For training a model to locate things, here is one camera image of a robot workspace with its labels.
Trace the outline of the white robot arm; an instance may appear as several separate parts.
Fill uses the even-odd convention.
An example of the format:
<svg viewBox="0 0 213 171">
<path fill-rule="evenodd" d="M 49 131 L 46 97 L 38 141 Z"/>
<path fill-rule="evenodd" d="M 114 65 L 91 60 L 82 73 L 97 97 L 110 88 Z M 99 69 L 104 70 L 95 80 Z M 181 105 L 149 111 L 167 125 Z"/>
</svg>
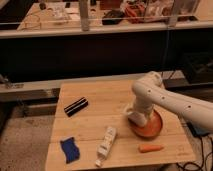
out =
<svg viewBox="0 0 213 171">
<path fill-rule="evenodd" d="M 126 108 L 125 115 L 137 126 L 148 124 L 154 105 L 180 115 L 194 124 L 213 132 L 213 103 L 174 93 L 162 88 L 159 73 L 151 71 L 132 84 L 135 100 Z"/>
</svg>

